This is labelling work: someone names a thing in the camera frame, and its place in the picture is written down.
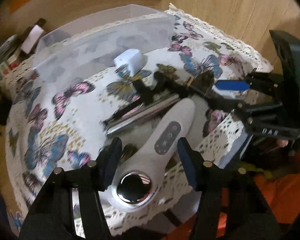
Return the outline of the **person's hand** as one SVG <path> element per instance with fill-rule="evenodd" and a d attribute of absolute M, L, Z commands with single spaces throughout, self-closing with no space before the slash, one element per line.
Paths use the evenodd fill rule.
<path fill-rule="evenodd" d="M 289 141 L 284 140 L 284 139 L 277 139 L 276 143 L 277 143 L 277 146 L 279 146 L 279 147 L 286 147 L 288 145 Z"/>

